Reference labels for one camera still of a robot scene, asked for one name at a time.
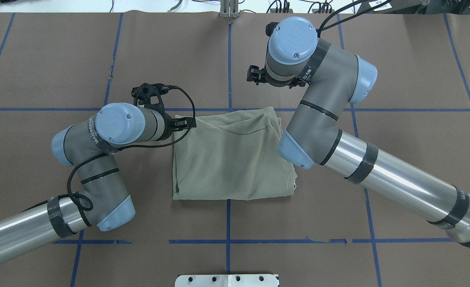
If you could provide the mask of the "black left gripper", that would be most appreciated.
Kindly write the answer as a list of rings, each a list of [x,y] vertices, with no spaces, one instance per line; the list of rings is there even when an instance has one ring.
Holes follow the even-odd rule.
[[[144,131],[138,141],[162,141],[168,139],[174,132],[197,127],[195,117],[173,119],[165,112],[162,96],[173,89],[178,87],[161,83],[143,83],[132,89],[134,105],[142,111],[145,118]]]

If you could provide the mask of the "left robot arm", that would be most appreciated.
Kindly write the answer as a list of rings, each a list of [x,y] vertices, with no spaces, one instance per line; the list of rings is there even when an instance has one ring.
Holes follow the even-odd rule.
[[[52,140],[55,158],[73,167],[66,193],[51,197],[0,221],[0,264],[49,243],[97,226],[102,232],[135,216],[131,195],[114,158],[129,148],[148,148],[175,132],[186,136],[195,115],[171,118],[162,96],[175,85],[144,83],[131,91],[134,102],[110,103],[88,120],[71,125]]]

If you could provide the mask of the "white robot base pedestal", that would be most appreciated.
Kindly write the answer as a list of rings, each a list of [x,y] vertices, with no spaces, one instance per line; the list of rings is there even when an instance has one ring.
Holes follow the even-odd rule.
[[[175,287],[279,287],[275,274],[180,275]]]

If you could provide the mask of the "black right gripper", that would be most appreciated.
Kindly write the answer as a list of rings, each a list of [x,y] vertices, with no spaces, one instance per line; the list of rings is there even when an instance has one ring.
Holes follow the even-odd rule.
[[[250,65],[247,81],[275,87],[304,87],[311,82],[311,23],[270,22],[265,64]]]

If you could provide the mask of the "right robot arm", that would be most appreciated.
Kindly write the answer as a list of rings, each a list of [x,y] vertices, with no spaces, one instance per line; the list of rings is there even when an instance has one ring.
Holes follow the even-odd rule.
[[[247,81],[274,87],[306,87],[277,146],[293,165],[324,166],[344,180],[408,209],[470,249],[470,193],[339,128],[348,105],[361,103],[378,71],[360,55],[332,44],[306,18],[266,25],[265,64],[251,65]]]

